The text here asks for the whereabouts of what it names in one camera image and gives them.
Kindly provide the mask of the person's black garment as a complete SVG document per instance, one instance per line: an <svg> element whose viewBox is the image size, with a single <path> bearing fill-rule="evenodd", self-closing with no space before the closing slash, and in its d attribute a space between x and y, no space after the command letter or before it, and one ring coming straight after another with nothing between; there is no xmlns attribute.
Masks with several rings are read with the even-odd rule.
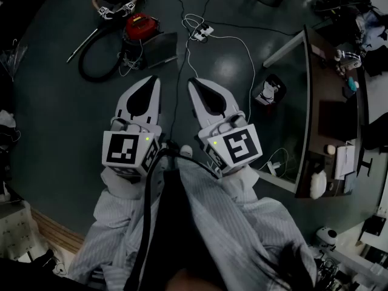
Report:
<svg viewBox="0 0 388 291"><path fill-rule="evenodd" d="M195 225L181 172L164 179L157 211L144 202L141 245L124 291L227 291Z"/></svg>

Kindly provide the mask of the red vacuum cleaner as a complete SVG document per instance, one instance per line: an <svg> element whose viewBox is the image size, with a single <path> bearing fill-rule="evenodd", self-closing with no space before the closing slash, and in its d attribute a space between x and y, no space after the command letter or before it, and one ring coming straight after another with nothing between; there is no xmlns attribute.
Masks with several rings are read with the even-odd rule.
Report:
<svg viewBox="0 0 388 291"><path fill-rule="evenodd" d="M131 41L148 41L160 33L159 21L143 13L134 14L126 20L124 35Z"/></svg>

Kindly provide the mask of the person's right forearm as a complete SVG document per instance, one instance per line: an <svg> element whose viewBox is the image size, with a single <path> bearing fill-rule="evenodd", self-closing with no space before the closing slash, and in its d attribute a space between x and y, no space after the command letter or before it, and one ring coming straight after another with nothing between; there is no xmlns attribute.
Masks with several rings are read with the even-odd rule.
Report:
<svg viewBox="0 0 388 291"><path fill-rule="evenodd" d="M257 198L249 166L216 180L179 158L181 181L197 226L227 291L314 291L312 253L289 211Z"/></svg>

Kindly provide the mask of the white fluffy object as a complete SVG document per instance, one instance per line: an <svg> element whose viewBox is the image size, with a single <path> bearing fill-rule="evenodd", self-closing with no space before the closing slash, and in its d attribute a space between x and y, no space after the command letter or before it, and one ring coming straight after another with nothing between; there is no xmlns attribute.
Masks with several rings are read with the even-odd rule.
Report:
<svg viewBox="0 0 388 291"><path fill-rule="evenodd" d="M324 170L314 173L310 182L310 197L312 199L320 198L326 191L327 175Z"/></svg>

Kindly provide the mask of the white pegboard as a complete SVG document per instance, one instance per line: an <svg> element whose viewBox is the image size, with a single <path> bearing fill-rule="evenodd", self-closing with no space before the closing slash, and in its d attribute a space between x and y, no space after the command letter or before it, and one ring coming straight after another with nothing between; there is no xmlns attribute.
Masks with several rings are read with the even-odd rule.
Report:
<svg viewBox="0 0 388 291"><path fill-rule="evenodd" d="M0 204L0 258L17 261L35 246L22 201Z"/></svg>

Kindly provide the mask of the dark wooden desk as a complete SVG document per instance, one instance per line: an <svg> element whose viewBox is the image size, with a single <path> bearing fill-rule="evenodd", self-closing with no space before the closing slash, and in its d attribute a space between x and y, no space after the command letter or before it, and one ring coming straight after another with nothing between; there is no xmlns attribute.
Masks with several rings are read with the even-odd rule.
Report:
<svg viewBox="0 0 388 291"><path fill-rule="evenodd" d="M359 172L364 149L361 137L361 123L365 107L362 105L362 91L352 92L348 85L348 77L355 81L359 79L356 69L341 72L335 59L338 55L334 46L326 41L315 30L304 27L288 43L283 45L264 62L265 69L276 64L287 56L297 46L304 46L306 58L306 127L303 138L301 161L295 182L290 182L279 177L270 176L269 181L275 185L291 191L297 198L310 197L310 182L312 175L324 170L327 175L325 197L349 195L350 189L346 187L351 178ZM318 116L320 101L342 101L348 99L357 101L358 104L358 137L350 141L339 141L318 134ZM354 170L344 179L335 179L336 149L341 146L355 146Z"/></svg>

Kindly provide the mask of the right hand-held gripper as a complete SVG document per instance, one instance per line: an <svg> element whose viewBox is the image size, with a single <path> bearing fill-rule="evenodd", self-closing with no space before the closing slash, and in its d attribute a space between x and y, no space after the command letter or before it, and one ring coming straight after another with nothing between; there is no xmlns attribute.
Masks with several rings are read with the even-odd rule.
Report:
<svg viewBox="0 0 388 291"><path fill-rule="evenodd" d="M219 175L235 172L263 155L256 128L239 111L232 93L217 83L189 78L188 90L203 151Z"/></svg>

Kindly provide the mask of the white power strip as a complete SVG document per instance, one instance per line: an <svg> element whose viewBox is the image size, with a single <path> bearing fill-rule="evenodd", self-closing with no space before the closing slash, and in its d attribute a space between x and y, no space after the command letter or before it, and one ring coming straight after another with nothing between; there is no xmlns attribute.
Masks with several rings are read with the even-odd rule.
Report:
<svg viewBox="0 0 388 291"><path fill-rule="evenodd" d="M207 24L202 24L200 28L195 30L193 37L195 40L202 42L213 32L214 32L214 29L211 26Z"/></svg>

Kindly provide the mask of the white paper stack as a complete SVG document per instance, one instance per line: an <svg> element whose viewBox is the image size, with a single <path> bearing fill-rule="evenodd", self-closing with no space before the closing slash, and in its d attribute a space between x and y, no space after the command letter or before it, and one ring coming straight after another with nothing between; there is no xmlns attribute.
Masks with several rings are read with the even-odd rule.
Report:
<svg viewBox="0 0 388 291"><path fill-rule="evenodd" d="M335 179L344 177L354 170L355 146L345 145L336 149Z"/></svg>

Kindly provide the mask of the metal vacuum wand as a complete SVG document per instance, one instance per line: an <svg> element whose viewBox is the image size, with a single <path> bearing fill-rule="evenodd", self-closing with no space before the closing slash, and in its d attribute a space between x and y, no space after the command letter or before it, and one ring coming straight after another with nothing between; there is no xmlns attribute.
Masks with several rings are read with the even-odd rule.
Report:
<svg viewBox="0 0 388 291"><path fill-rule="evenodd" d="M98 32L98 30L99 30L98 28L95 28L94 31L92 31L91 34L89 34L88 37L86 37L85 40L83 40L82 43L78 45L78 47L72 52L72 54L66 60L66 64L68 64L74 58L74 56L80 51L80 49L82 49L83 46L85 46L85 44L88 43L88 41Z"/></svg>

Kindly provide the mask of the small white round device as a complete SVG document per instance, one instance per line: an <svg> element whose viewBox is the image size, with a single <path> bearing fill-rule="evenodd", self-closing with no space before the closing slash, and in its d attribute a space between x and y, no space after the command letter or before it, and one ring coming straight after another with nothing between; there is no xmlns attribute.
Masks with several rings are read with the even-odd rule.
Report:
<svg viewBox="0 0 388 291"><path fill-rule="evenodd" d="M321 227L315 233L317 244L325 249L334 249L337 242L337 233L330 227Z"/></svg>

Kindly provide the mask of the person's left forearm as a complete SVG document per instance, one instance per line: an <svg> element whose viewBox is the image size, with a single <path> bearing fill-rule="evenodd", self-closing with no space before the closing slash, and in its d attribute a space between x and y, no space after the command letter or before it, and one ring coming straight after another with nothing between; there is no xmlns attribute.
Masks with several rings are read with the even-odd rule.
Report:
<svg viewBox="0 0 388 291"><path fill-rule="evenodd" d="M99 274L108 291L122 291L129 278L142 236L145 180L132 184L106 167L101 178L106 185L94 209L82 247L69 267L69 277L81 284Z"/></svg>

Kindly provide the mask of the black desk mat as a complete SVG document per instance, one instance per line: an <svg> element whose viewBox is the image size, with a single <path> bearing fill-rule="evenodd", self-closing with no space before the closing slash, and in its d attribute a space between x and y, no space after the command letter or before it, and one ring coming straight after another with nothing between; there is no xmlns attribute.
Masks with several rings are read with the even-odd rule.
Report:
<svg viewBox="0 0 388 291"><path fill-rule="evenodd" d="M357 101L320 101L318 118L319 135L343 142L358 137Z"/></svg>

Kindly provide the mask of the dark flat board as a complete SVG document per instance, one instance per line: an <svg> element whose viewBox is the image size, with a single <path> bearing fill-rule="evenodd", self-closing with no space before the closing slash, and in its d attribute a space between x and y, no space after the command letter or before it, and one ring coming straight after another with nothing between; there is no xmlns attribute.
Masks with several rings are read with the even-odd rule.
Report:
<svg viewBox="0 0 388 291"><path fill-rule="evenodd" d="M142 46L145 66L150 69L177 58L177 32L160 33Z"/></svg>

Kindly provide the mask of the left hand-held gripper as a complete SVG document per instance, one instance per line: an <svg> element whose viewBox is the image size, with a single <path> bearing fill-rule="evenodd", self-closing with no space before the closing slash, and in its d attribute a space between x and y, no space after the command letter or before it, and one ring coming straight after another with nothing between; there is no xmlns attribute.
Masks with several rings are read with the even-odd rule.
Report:
<svg viewBox="0 0 388 291"><path fill-rule="evenodd" d="M157 125L161 81L146 77L126 90L116 106L111 130L105 131L102 164L117 175L147 176L160 145L162 129Z"/></svg>

